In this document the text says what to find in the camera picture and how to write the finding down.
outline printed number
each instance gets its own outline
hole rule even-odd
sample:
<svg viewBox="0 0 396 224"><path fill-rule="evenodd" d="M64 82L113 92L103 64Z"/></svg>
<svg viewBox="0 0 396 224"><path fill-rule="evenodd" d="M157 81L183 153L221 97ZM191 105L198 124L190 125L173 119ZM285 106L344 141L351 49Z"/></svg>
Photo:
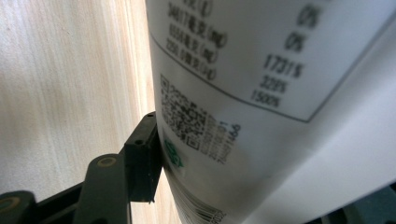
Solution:
<svg viewBox="0 0 396 224"><path fill-rule="evenodd" d="M315 26L318 24L320 12L321 10L319 7L308 4L301 10L297 18L297 24L310 29L315 28Z"/></svg>
<svg viewBox="0 0 396 224"><path fill-rule="evenodd" d="M293 32L286 39L285 49L299 53L304 48L305 40L306 40L305 35Z"/></svg>
<svg viewBox="0 0 396 224"><path fill-rule="evenodd" d="M262 83L260 83L260 87L268 90L268 91L278 91L284 93L286 91L286 86L288 83L278 78L264 76L262 78Z"/></svg>
<svg viewBox="0 0 396 224"><path fill-rule="evenodd" d="M263 91L253 91L253 94L251 95L251 100L256 103L262 105L269 105L272 107L279 107L280 105L280 98Z"/></svg>
<svg viewBox="0 0 396 224"><path fill-rule="evenodd" d="M239 130L241 130L241 126L239 124L233 124L231 127L233 129L229 131L228 139L233 142L235 141L236 137L238 137Z"/></svg>
<svg viewBox="0 0 396 224"><path fill-rule="evenodd" d="M206 17L212 11L212 0L183 0L183 3L192 10L197 10L201 16Z"/></svg>
<svg viewBox="0 0 396 224"><path fill-rule="evenodd" d="M293 62L285 57L268 54L264 63L264 69L284 76L300 77L304 65Z"/></svg>

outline white bottle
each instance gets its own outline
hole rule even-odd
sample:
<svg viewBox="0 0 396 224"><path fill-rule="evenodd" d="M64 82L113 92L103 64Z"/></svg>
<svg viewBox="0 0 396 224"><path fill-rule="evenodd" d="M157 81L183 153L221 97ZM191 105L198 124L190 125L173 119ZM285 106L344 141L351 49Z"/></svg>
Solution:
<svg viewBox="0 0 396 224"><path fill-rule="evenodd" d="M183 223L305 222L396 179L396 1L147 8L159 133ZM361 146L378 139L380 149Z"/></svg>

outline green logo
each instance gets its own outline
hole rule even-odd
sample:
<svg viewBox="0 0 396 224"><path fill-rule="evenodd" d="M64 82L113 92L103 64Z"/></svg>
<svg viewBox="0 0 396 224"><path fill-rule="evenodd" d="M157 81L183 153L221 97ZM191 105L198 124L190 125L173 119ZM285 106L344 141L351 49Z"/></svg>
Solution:
<svg viewBox="0 0 396 224"><path fill-rule="evenodd" d="M181 163L181 158L177 155L176 147L167 139L165 139L164 142L166 154L168 154L171 162L177 167L183 167L183 163Z"/></svg>

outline black plastic part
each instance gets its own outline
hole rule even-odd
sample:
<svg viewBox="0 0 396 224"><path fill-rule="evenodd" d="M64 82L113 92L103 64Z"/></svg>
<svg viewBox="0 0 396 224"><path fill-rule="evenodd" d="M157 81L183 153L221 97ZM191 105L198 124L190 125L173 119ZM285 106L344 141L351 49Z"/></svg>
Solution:
<svg viewBox="0 0 396 224"><path fill-rule="evenodd" d="M37 207L40 224L72 223L81 188L82 183L40 202Z"/></svg>
<svg viewBox="0 0 396 224"><path fill-rule="evenodd" d="M73 223L132 223L125 165L121 155L107 154L91 161Z"/></svg>
<svg viewBox="0 0 396 224"><path fill-rule="evenodd" d="M395 184L307 224L396 224Z"/></svg>
<svg viewBox="0 0 396 224"><path fill-rule="evenodd" d="M33 193L29 191L14 191L0 195L0 223L38 223Z"/></svg>
<svg viewBox="0 0 396 224"><path fill-rule="evenodd" d="M125 143L122 153L125 154L129 200L154 202L163 168L154 112L143 117Z"/></svg>

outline wooden surface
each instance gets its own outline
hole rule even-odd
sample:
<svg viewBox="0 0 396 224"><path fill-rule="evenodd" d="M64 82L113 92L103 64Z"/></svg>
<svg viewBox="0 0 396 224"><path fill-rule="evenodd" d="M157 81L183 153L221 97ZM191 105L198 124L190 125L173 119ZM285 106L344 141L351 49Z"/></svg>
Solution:
<svg viewBox="0 0 396 224"><path fill-rule="evenodd" d="M0 0L0 193L41 201L154 110L144 0ZM179 223L162 175L135 223Z"/></svg>

